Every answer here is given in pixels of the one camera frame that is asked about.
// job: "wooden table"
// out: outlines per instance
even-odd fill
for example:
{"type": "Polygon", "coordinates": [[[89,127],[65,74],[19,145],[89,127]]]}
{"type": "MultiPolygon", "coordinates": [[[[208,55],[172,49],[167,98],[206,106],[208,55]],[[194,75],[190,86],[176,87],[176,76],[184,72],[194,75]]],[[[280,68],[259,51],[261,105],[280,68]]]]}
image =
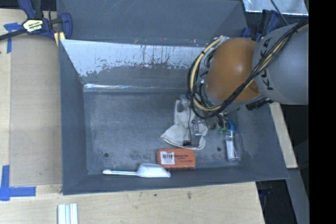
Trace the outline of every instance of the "wooden table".
{"type": "MultiPolygon", "coordinates": [[[[7,31],[3,28],[5,23],[18,22],[25,20],[25,14],[21,10],[0,9],[0,34],[7,31]]],[[[46,46],[56,46],[51,40],[42,37],[32,37],[22,35],[13,38],[13,50],[19,47],[19,44],[26,44],[27,56],[32,55],[34,43],[46,43],[46,46]]],[[[36,142],[34,148],[28,147],[29,140],[22,140],[22,149],[20,153],[24,155],[24,160],[29,163],[30,159],[34,160],[36,167],[48,167],[47,181],[53,182],[59,180],[59,171],[52,168],[55,163],[59,165],[59,144],[50,145],[44,148],[45,136],[41,137],[36,131],[36,126],[32,125],[34,115],[40,115],[42,118],[39,124],[46,124],[44,117],[57,115],[59,106],[48,108],[46,113],[44,103],[37,102],[37,99],[48,96],[48,91],[37,91],[34,94],[28,91],[18,81],[11,81],[11,70],[16,72],[24,72],[30,69],[30,64],[34,64],[33,59],[27,61],[23,54],[23,62],[27,62],[26,68],[18,69],[17,65],[13,66],[12,54],[7,54],[7,40],[0,42],[0,173],[3,165],[11,164],[19,153],[13,154],[17,148],[10,148],[11,139],[15,139],[15,133],[18,120],[11,118],[11,102],[15,105],[15,109],[27,110],[27,116],[20,119],[20,128],[27,126],[26,135],[31,142],[36,142]],[[29,105],[34,106],[27,108],[25,102],[17,102],[15,96],[19,96],[20,100],[27,100],[29,105]],[[50,109],[55,110],[54,114],[50,113],[50,109]],[[48,159],[48,162],[39,156],[42,152],[50,151],[50,155],[54,156],[48,159]]],[[[43,89],[48,89],[46,82],[39,79],[43,89]]],[[[275,126],[279,135],[279,142],[284,153],[286,165],[288,168],[296,168],[297,163],[290,143],[284,118],[282,116],[280,105],[273,103],[270,105],[275,126]]],[[[21,179],[29,174],[29,167],[22,167],[23,174],[21,179]]],[[[63,196],[61,193],[61,184],[41,184],[37,185],[35,197],[11,198],[8,202],[0,201],[0,223],[57,223],[57,206],[58,204],[78,204],[79,223],[265,223],[261,210],[256,184],[254,182],[242,184],[216,185],[206,187],[192,187],[179,189],[161,189],[161,190],[142,190],[142,191],[124,191],[118,193],[106,194],[87,194],[63,196]]]]}

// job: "blue tape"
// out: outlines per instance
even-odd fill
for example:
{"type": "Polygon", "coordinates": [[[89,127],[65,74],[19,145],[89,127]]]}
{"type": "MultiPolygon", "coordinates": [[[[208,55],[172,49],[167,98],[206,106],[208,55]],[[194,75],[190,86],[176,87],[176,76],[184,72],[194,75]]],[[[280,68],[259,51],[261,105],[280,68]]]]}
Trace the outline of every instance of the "blue tape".
{"type": "MultiPolygon", "coordinates": [[[[12,31],[23,29],[22,25],[18,23],[4,24],[4,27],[9,33],[12,31]]],[[[11,51],[12,51],[12,38],[9,38],[7,42],[7,53],[10,53],[11,51]]]]}
{"type": "Polygon", "coordinates": [[[9,186],[9,165],[2,167],[0,200],[9,201],[11,197],[36,196],[36,187],[10,187],[9,186]]]}

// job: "blue clamp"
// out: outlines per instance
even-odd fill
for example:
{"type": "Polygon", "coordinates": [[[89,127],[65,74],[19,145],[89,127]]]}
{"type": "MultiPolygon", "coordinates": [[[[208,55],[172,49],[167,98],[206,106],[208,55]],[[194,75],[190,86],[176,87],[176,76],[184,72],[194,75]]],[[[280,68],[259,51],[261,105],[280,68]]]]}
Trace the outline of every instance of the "blue clamp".
{"type": "Polygon", "coordinates": [[[2,167],[0,200],[9,201],[11,197],[30,197],[36,196],[36,187],[10,187],[9,186],[9,165],[2,167]]]}
{"type": "MultiPolygon", "coordinates": [[[[4,27],[9,33],[23,29],[22,25],[18,23],[4,24],[4,27]]],[[[10,52],[12,52],[12,38],[7,41],[7,53],[10,52]]]]}
{"type": "Polygon", "coordinates": [[[263,10],[260,26],[253,25],[252,29],[244,27],[240,37],[251,38],[255,42],[267,35],[269,32],[276,29],[280,21],[280,15],[275,10],[263,10]]]}

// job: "yellow clamp label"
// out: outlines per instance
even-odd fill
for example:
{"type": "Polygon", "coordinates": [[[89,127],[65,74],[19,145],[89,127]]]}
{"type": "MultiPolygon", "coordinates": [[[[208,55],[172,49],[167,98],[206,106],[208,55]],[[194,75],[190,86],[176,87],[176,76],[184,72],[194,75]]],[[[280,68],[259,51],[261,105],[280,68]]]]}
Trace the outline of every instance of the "yellow clamp label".
{"type": "Polygon", "coordinates": [[[42,29],[42,24],[43,24],[43,21],[41,20],[28,20],[23,24],[23,27],[28,32],[34,32],[36,30],[42,29]]]}

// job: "scoop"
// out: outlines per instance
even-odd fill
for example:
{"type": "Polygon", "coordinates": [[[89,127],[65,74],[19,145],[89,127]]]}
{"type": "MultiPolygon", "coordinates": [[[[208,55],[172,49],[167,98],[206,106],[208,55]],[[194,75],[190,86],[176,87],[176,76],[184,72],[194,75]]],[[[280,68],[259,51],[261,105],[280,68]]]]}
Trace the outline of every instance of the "scoop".
{"type": "Polygon", "coordinates": [[[153,164],[153,163],[140,164],[136,172],[115,171],[105,169],[102,171],[102,173],[105,175],[128,175],[128,176],[139,176],[146,178],[171,177],[171,174],[166,169],[164,169],[160,164],[153,164]]]}

